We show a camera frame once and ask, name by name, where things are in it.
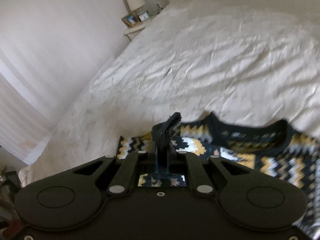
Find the black yellow white patterned sweater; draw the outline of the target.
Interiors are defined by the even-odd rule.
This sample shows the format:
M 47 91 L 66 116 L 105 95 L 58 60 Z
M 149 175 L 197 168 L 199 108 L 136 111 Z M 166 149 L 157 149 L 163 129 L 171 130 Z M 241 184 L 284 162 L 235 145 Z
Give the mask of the black yellow white patterned sweater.
M 170 222 L 165 235 L 205 239 L 317 239 L 319 234 L 319 142 L 285 120 L 253 128 L 225 124 L 214 114 L 182 122 L 180 113 L 153 126 L 156 169 L 142 172 L 129 194 L 156 210 L 156 225 Z M 220 194 L 191 192 L 182 174 L 162 176 L 162 144 L 206 159 L 213 147 L 223 157 L 253 170 Z

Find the white floral bedspread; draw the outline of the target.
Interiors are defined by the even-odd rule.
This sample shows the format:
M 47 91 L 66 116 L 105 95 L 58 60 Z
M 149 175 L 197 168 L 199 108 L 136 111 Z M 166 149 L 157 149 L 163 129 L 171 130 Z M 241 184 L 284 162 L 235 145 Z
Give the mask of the white floral bedspread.
M 23 185 L 116 152 L 179 112 L 319 137 L 319 0 L 175 0 L 90 81 Z

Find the cream left nightstand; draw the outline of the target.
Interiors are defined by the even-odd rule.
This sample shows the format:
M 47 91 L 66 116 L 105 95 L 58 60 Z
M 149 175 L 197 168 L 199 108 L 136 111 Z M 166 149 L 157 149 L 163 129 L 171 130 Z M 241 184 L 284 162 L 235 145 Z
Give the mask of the cream left nightstand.
M 127 28 L 124 31 L 124 36 L 126 36 L 130 41 L 132 41 L 141 31 L 143 31 L 154 19 L 156 16 L 150 17 L 148 20 L 141 22 L 139 25 Z

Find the small white alarm clock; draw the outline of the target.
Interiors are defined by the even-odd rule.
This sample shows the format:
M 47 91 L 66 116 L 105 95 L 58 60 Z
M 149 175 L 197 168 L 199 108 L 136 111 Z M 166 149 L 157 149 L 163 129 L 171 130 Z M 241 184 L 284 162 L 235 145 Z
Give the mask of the small white alarm clock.
M 144 22 L 146 20 L 148 20 L 150 18 L 150 15 L 148 13 L 148 11 L 144 11 L 144 12 L 141 12 L 139 15 L 138 15 L 139 19 L 141 22 Z

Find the white sheer curtain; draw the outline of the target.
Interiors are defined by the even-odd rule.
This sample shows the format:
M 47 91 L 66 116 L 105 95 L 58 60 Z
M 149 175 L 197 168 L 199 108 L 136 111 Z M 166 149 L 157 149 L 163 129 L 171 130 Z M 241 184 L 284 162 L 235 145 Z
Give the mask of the white sheer curtain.
M 31 164 L 97 72 L 125 49 L 123 0 L 1 0 L 1 146 Z

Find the left white table lamp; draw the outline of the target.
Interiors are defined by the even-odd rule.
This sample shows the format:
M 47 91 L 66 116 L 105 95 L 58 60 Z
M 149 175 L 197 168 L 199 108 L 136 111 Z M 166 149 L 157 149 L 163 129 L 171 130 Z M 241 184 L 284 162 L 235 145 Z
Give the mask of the left white table lamp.
M 142 13 L 142 8 L 145 5 L 144 0 L 126 0 L 126 1 L 132 13 L 138 16 Z

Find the wooden picture frame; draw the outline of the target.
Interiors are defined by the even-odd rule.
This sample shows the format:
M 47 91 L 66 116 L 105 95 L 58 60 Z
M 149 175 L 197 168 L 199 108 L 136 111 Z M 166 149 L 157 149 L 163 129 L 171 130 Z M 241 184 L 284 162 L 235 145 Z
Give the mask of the wooden picture frame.
M 121 20 L 129 28 L 133 28 L 133 27 L 141 24 L 141 20 L 135 14 L 128 14 L 128 15 L 124 16 Z

